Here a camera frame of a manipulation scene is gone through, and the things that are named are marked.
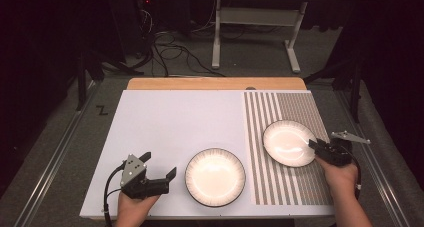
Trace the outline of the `white metal desk frame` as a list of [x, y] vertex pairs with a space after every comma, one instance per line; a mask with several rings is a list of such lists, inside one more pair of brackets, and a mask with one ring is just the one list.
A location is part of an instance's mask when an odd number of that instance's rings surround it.
[[300, 65], [294, 50], [294, 45], [300, 31], [303, 18], [306, 13], [308, 3], [302, 2], [297, 10], [277, 10], [261, 8], [242, 8], [242, 7], [222, 7], [221, 1], [215, 1], [215, 30], [212, 49], [213, 69], [220, 68], [221, 54], [221, 25], [222, 24], [240, 24], [240, 25], [260, 25], [274, 27], [291, 27], [292, 35], [290, 39], [284, 41], [285, 50], [289, 59], [293, 73], [300, 73]]

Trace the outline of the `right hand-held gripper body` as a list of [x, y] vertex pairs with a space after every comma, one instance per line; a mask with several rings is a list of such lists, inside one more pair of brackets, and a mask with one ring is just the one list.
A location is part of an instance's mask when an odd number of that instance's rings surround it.
[[370, 144], [369, 139], [364, 139], [347, 131], [332, 132], [330, 142], [325, 142], [324, 149], [317, 149], [316, 155], [325, 162], [334, 166], [345, 166], [352, 162], [352, 143]]

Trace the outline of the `person's right hand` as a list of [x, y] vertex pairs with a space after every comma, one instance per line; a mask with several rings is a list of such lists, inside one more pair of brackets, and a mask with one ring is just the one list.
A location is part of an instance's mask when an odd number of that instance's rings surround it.
[[316, 157], [316, 161], [324, 170], [327, 184], [334, 198], [340, 196], [355, 196], [358, 170], [354, 164], [337, 167], [325, 162], [319, 157]]

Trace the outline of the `person's left hand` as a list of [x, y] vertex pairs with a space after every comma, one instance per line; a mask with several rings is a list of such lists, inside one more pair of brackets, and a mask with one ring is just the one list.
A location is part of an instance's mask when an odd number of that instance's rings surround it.
[[115, 227], [140, 227], [158, 199], [159, 196], [131, 199], [124, 193], [120, 193]]

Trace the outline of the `white board with striped pattern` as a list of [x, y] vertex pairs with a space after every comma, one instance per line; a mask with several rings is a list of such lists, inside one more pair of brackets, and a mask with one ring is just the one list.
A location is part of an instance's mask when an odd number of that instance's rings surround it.
[[[150, 179], [177, 171], [169, 193], [150, 216], [156, 220], [259, 219], [328, 216], [334, 210], [321, 167], [312, 162], [291, 168], [279, 164], [262, 144], [267, 126], [293, 120], [325, 139], [327, 133], [309, 91], [143, 91], [126, 90], [119, 101], [80, 215], [100, 219], [117, 211], [117, 197], [103, 198], [104, 188], [117, 189], [111, 172], [128, 155], [152, 157]], [[241, 195], [223, 207], [195, 201], [185, 185], [189, 161], [209, 148], [230, 151], [242, 162], [246, 184]]]

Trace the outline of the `wooden table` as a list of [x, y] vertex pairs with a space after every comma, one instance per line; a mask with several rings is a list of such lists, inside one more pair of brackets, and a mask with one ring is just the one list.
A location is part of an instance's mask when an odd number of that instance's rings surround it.
[[306, 90], [298, 77], [132, 78], [128, 90]]

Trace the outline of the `white plate with dark rim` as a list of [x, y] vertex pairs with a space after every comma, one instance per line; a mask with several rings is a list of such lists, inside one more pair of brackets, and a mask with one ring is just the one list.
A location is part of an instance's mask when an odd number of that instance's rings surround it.
[[223, 207], [243, 192], [246, 173], [230, 151], [210, 148], [197, 153], [185, 170], [185, 185], [194, 200], [207, 207]]
[[264, 131], [262, 142], [269, 156], [288, 167], [303, 167], [315, 157], [309, 141], [316, 141], [306, 126], [291, 120], [271, 123]]

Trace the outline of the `dark metal stand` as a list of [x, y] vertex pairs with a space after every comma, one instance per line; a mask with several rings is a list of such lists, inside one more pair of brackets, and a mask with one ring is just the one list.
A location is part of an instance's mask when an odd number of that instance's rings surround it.
[[350, 90], [349, 111], [356, 123], [359, 122], [358, 107], [360, 100], [361, 67], [363, 57], [349, 57], [336, 64], [325, 67], [303, 79], [310, 84], [320, 78], [333, 76], [332, 88], [337, 91]]
[[94, 51], [94, 50], [83, 50], [80, 52], [78, 57], [78, 67], [77, 67], [77, 80], [78, 80], [78, 106], [77, 110], [80, 111], [85, 103], [88, 100], [87, 91], [88, 87], [86, 85], [86, 74], [94, 81], [103, 81], [104, 73], [102, 70], [102, 64], [107, 63], [117, 68], [120, 71], [123, 71], [129, 75], [142, 76], [143, 72], [136, 71], [126, 66], [125, 64], [113, 60], [112, 58]]

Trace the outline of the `metal floor rail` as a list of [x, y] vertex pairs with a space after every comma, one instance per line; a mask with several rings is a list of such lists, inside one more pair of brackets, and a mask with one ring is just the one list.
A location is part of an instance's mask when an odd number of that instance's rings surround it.
[[98, 81], [88, 83], [87, 97], [81, 107], [78, 87], [73, 85], [66, 99], [47, 119], [16, 179], [18, 192], [15, 197], [20, 198], [21, 205], [12, 227], [30, 226], [70, 148], [85, 109], [100, 85]]
[[360, 153], [366, 164], [368, 175], [373, 180], [373, 191], [363, 189], [361, 199], [370, 207], [376, 226], [412, 227], [402, 184], [408, 184], [410, 171], [403, 163], [399, 152], [389, 137], [373, 104], [363, 94], [359, 100], [359, 121], [350, 113], [347, 94], [336, 91], [354, 134], [370, 139], [370, 144], [361, 144]]

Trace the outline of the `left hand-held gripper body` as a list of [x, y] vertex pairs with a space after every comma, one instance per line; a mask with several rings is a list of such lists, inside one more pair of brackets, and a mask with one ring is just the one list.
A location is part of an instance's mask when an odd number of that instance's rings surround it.
[[146, 162], [129, 155], [120, 181], [121, 191], [131, 199], [145, 199], [169, 193], [170, 181], [165, 178], [150, 180], [146, 177]]

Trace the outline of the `black device with red light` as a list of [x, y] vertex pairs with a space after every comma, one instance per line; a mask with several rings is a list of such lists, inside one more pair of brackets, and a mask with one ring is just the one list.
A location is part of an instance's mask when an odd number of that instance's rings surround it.
[[188, 0], [135, 0], [139, 30], [143, 36], [161, 31], [190, 33]]

